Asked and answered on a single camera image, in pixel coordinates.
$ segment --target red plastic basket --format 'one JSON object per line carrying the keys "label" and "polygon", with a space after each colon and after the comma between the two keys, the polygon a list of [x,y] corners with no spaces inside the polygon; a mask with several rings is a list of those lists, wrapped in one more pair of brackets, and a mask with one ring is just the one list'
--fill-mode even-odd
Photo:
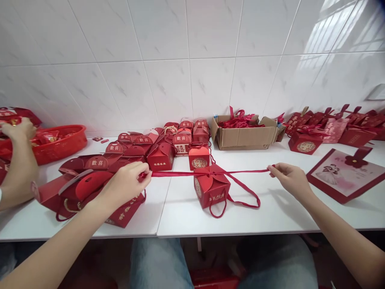
{"label": "red plastic basket", "polygon": [[[59,134],[66,135],[73,133],[73,135],[43,144],[38,147],[33,147],[32,151],[36,157],[38,165],[45,165],[54,161],[61,160],[77,153],[79,150],[87,145],[87,138],[85,137],[86,127],[82,125],[58,126],[54,128],[47,128],[39,130],[39,132],[49,132],[58,130]],[[12,142],[10,139],[0,142],[0,157],[11,160],[12,158]]]}

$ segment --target ribbon bow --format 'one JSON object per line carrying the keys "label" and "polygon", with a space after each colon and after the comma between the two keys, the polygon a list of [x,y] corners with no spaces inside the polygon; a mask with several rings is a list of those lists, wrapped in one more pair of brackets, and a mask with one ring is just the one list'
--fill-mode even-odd
{"label": "ribbon bow", "polygon": [[297,131],[303,134],[308,134],[311,136],[329,136],[329,134],[325,133],[325,130],[320,129],[321,125],[307,125],[307,126],[299,126]]}

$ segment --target cardboard box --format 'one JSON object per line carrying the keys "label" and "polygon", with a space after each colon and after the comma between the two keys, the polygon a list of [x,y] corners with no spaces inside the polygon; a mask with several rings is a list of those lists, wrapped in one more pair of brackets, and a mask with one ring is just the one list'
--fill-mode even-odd
{"label": "cardboard box", "polygon": [[322,144],[322,136],[314,136],[294,132],[289,141],[291,151],[312,155],[316,149]]}
{"label": "cardboard box", "polygon": [[348,127],[338,142],[351,147],[363,147],[376,136],[377,134],[375,132],[370,132],[361,128]]}
{"label": "cardboard box", "polygon": [[[252,117],[251,125],[258,124],[258,115]],[[284,135],[285,126],[277,127],[277,122],[271,118],[263,117],[259,124],[265,127],[257,128],[221,128],[217,122],[228,121],[230,116],[218,116],[211,121],[211,136],[213,142],[217,140],[219,149],[222,150],[256,150],[268,149],[276,142],[277,137]]]}
{"label": "cardboard box", "polygon": [[210,165],[210,152],[207,144],[198,147],[191,147],[188,152],[188,162],[190,170],[197,168],[208,167]]}
{"label": "cardboard box", "polygon": [[169,171],[174,162],[173,147],[168,142],[154,144],[147,156],[152,171]]}
{"label": "cardboard box", "polygon": [[[213,164],[209,167],[195,169],[196,173],[210,173],[222,171],[222,169]],[[202,209],[227,199],[230,190],[230,182],[225,175],[203,175],[194,177],[194,188],[198,196]]]}

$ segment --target white tile wall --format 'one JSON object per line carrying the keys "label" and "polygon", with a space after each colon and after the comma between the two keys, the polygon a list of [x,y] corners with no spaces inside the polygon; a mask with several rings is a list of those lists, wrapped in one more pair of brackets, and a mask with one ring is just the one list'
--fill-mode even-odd
{"label": "white tile wall", "polygon": [[385,83],[384,15],[376,0],[3,0],[0,106],[105,136],[229,104],[381,108],[365,98]]}

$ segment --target red ribbon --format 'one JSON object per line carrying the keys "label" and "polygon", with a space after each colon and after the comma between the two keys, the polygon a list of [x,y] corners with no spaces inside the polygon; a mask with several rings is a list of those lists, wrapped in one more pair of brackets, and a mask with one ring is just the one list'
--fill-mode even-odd
{"label": "red ribbon", "polygon": [[239,110],[235,116],[233,108],[230,106],[230,120],[225,122],[218,123],[219,127],[222,128],[252,128],[252,127],[264,127],[265,125],[250,125],[250,121],[252,121],[252,117],[255,114],[248,114],[245,116],[244,110]]}
{"label": "red ribbon", "polygon": [[277,117],[277,122],[283,123],[283,122],[285,121],[285,119],[284,119],[284,114],[285,114],[285,113],[283,113],[283,114],[281,114],[279,117]]}
{"label": "red ribbon", "polygon": [[353,128],[356,130],[362,130],[364,132],[375,132],[375,133],[378,133],[384,129],[384,128],[372,128],[367,126],[357,126],[355,124],[348,124],[347,128]]}
{"label": "red ribbon", "polygon": [[312,136],[329,136],[329,134],[325,133],[325,130],[319,129],[320,127],[321,125],[299,126],[297,131]]}
{"label": "red ribbon", "polygon": [[[241,205],[244,205],[246,207],[250,207],[250,208],[259,208],[261,206],[261,201],[259,199],[259,197],[257,196],[256,193],[254,193],[249,187],[247,187],[244,183],[242,183],[240,180],[238,180],[237,178],[235,178],[234,176],[232,176],[231,174],[233,173],[266,173],[266,172],[269,172],[268,169],[264,169],[264,170],[254,170],[254,171],[230,171],[230,172],[227,172],[227,171],[222,171],[222,172],[215,172],[215,173],[212,173],[212,172],[207,172],[207,173],[196,173],[196,172],[165,172],[165,171],[154,171],[152,172],[152,177],[188,177],[188,176],[196,176],[196,177],[200,177],[200,176],[210,176],[210,175],[226,175],[230,178],[233,179],[233,181],[235,183],[237,183],[241,188],[243,188],[245,191],[247,191],[248,193],[250,193],[251,195],[253,195],[256,199],[257,199],[257,205],[250,205],[250,204],[247,204],[247,203],[244,203],[244,202],[241,202],[241,201],[234,201],[230,194],[227,195],[227,199],[225,199],[225,207],[223,208],[223,212],[222,214],[220,214],[219,216],[216,216],[213,214],[213,212],[211,211],[211,204],[210,204],[210,213],[211,215],[214,217],[214,218],[220,218],[223,216],[225,210],[226,210],[226,206],[227,206],[227,200],[235,203],[235,204],[241,204]],[[144,178],[146,177],[146,174],[145,173],[141,173],[139,175],[139,178]]]}

